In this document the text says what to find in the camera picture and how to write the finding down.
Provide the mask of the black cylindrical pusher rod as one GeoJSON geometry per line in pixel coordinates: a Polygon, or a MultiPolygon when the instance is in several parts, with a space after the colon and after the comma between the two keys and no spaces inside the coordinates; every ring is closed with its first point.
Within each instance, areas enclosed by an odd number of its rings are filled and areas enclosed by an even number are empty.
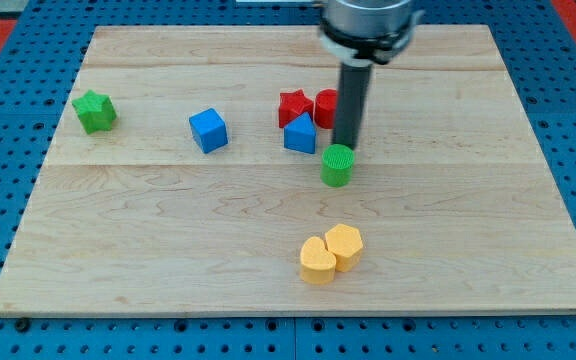
{"type": "Polygon", "coordinates": [[[332,133],[334,144],[351,149],[357,147],[371,75],[371,65],[354,67],[341,64],[332,133]]]}

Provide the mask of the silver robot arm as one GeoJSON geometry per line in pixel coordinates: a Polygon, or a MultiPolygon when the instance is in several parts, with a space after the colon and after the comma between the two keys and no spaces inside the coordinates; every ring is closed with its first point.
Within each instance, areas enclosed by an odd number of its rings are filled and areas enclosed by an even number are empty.
{"type": "Polygon", "coordinates": [[[340,62],[332,142],[357,147],[375,65],[387,65],[410,44],[424,12],[412,0],[328,0],[318,37],[340,62]]]}

